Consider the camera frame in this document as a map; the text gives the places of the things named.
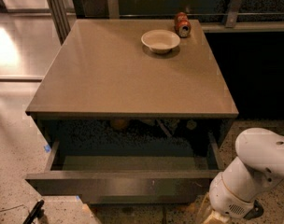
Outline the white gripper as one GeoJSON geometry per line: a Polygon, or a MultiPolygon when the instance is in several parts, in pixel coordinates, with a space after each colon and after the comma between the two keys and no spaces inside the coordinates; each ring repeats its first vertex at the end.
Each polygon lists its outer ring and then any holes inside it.
{"type": "Polygon", "coordinates": [[[244,202],[229,191],[218,173],[212,180],[197,213],[197,224],[231,224],[231,218],[254,219],[263,215],[258,201],[244,202]]]}

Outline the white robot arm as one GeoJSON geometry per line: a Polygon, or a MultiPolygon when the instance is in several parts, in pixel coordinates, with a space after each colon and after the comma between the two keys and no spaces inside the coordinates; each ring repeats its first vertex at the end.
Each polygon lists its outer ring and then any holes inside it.
{"type": "Polygon", "coordinates": [[[212,180],[197,224],[229,224],[263,214],[256,197],[284,180],[284,136],[249,128],[235,140],[236,157],[212,180]]]}

